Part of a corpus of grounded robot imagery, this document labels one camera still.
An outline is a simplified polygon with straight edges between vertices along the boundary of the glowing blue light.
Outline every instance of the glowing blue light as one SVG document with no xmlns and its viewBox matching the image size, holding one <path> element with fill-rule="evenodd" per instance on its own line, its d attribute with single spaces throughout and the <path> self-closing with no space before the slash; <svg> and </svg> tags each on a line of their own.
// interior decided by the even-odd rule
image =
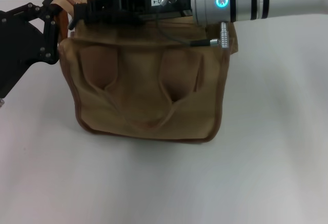
<svg viewBox="0 0 328 224">
<path fill-rule="evenodd" d="M 216 0 L 216 5 L 220 8 L 227 6 L 228 3 L 229 3 L 229 0 Z"/>
</svg>

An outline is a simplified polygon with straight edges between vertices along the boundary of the white table surface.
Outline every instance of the white table surface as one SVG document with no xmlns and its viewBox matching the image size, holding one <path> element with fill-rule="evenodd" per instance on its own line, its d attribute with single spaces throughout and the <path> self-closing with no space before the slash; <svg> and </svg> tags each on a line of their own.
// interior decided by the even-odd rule
<svg viewBox="0 0 328 224">
<path fill-rule="evenodd" d="M 236 29 L 203 145 L 89 134 L 59 64 L 32 66 L 0 109 L 0 223 L 328 223 L 328 16 Z"/>
</svg>

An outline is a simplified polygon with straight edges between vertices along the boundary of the tan canvas bag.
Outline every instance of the tan canvas bag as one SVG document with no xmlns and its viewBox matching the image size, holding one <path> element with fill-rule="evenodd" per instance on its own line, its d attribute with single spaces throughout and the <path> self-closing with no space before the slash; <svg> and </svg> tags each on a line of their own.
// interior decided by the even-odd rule
<svg viewBox="0 0 328 224">
<path fill-rule="evenodd" d="M 73 4 L 54 0 L 73 16 Z M 65 38 L 65 14 L 57 18 Z M 166 33 L 197 40 L 218 38 L 219 26 L 196 26 L 192 17 L 161 20 Z M 219 130 L 229 59 L 238 51 L 185 47 L 149 22 L 141 27 L 86 26 L 60 42 L 60 65 L 75 101 L 76 118 L 89 132 L 145 139 L 205 142 Z"/>
</svg>

